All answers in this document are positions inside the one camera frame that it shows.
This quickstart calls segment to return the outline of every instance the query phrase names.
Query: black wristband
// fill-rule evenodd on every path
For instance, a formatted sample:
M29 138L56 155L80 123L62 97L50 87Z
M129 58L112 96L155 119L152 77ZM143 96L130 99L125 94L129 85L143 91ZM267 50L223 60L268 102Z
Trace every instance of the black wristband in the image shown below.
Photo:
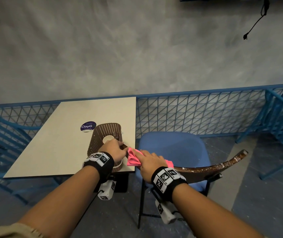
M164 201L172 202L172 192L179 184L186 183L186 178L178 173L174 168L160 167L156 169L151 177L154 190Z
M105 183L112 173L114 160L107 152L97 152L91 154L83 163L82 167L93 166L100 174L100 182Z

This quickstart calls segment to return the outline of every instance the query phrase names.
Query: gray concrete wall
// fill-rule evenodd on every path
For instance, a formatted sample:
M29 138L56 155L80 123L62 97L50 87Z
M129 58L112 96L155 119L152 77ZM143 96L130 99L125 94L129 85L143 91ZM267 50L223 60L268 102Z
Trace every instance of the gray concrete wall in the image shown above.
M0 0L0 103L283 83L283 0Z

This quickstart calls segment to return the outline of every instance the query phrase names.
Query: forearm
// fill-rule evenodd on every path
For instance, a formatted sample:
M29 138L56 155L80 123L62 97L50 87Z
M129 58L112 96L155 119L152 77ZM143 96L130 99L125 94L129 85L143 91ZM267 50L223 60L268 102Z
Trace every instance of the forearm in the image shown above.
M250 225L187 184L178 185L172 199L197 238L263 238Z
M37 229L45 237L68 237L88 206L100 179L85 166L27 212L19 223Z

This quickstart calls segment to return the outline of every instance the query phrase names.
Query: hand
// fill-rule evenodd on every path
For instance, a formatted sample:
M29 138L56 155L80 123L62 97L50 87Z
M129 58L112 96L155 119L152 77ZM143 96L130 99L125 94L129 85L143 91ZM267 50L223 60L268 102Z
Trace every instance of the hand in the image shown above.
M149 184L151 183L151 176L156 169L162 166L167 167L167 163L162 156L157 156L155 153L150 154L147 150L141 150L143 155L135 150L133 152L141 163L141 176Z
M112 156L114 162L116 163L118 161L121 161L127 153L128 147L121 150L120 146L122 145L123 145L123 142L118 141L116 139L108 140L106 141L105 144L103 144L102 147L100 147L98 152L109 153Z

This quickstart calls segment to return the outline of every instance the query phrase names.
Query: white tracking device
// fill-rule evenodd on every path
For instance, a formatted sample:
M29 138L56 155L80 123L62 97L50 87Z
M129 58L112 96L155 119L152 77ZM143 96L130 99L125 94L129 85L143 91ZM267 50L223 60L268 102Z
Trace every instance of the white tracking device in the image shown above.
M171 213L171 211L167 207L167 202L159 203L158 200L155 200L156 207L160 213L160 216L163 222L168 225L174 223L177 217Z
M108 180L100 185L99 194L100 200L110 200L113 197L116 181Z

